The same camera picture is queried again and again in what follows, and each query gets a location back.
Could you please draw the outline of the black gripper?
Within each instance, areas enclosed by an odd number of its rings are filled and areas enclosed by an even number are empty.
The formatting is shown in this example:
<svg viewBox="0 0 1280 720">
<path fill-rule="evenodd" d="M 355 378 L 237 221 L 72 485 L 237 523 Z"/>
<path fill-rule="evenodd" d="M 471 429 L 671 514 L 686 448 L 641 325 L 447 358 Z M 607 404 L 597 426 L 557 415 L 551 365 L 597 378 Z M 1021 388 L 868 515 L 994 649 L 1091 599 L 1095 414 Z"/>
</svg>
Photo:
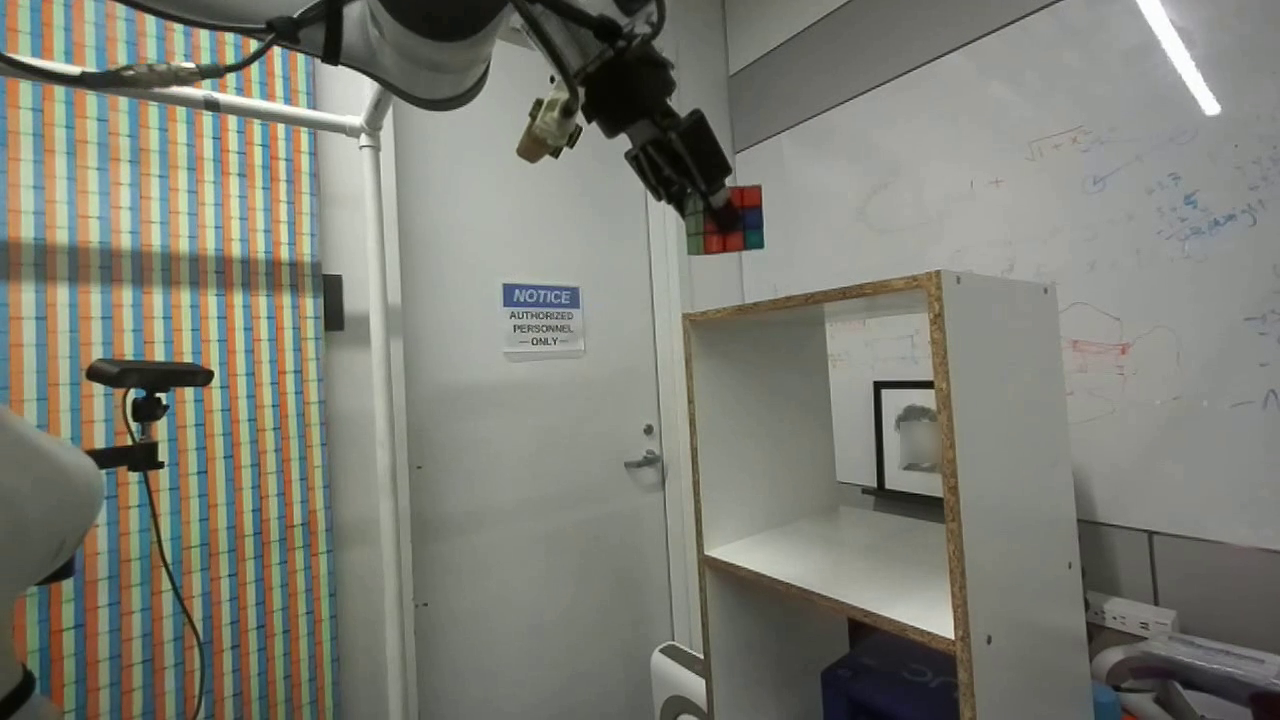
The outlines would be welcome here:
<svg viewBox="0 0 1280 720">
<path fill-rule="evenodd" d="M 671 109 L 676 77 L 654 46 L 617 49 L 586 77 L 586 118 L 629 142 L 629 170 L 676 213 L 736 221 L 731 164 L 700 109 Z"/>
</svg>

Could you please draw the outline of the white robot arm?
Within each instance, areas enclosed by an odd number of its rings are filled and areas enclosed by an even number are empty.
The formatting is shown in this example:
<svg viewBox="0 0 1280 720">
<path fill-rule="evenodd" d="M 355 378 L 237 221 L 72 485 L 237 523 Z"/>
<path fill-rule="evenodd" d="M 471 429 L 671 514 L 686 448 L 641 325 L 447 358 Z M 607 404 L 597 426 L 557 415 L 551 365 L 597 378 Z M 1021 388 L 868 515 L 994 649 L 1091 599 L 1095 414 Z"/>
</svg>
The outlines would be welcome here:
<svg viewBox="0 0 1280 720">
<path fill-rule="evenodd" d="M 587 123 L 629 142 L 629 170 L 676 213 L 736 224 L 731 164 L 703 113 L 676 113 L 676 74 L 655 49 L 667 0 L 123 0 L 128 8 L 278 41 L 353 69 L 432 113 L 471 104 L 498 41 L 520 27 L 551 63 L 517 156 L 539 164 Z"/>
</svg>

